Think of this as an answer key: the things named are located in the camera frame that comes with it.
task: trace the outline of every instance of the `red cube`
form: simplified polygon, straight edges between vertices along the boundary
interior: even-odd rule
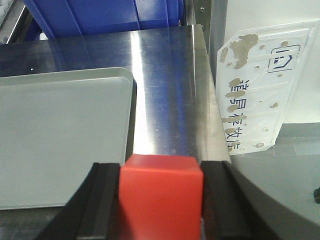
[[[132,155],[120,169],[120,239],[199,240],[203,178],[194,157]]]

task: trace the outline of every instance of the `blue plastic crate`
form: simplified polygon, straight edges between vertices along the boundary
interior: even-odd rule
[[[23,0],[49,39],[178,26],[183,0]]]

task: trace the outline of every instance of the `plastic sign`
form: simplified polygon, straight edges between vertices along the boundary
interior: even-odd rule
[[[230,155],[275,144],[318,25],[241,30],[218,51],[216,95]]]

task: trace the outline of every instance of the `sign icon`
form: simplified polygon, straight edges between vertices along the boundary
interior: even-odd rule
[[[280,72],[280,71],[293,69],[296,65],[297,54],[295,55],[288,54],[287,52],[291,50],[296,50],[298,54],[300,50],[300,45],[274,48],[271,51],[272,54],[283,53],[283,56],[279,56],[269,60],[268,72],[273,73],[273,72]]]

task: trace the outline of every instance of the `stainless steel counter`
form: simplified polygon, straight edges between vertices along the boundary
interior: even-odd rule
[[[13,43],[0,53],[0,77],[128,68],[137,84],[134,153],[230,160],[200,25]]]

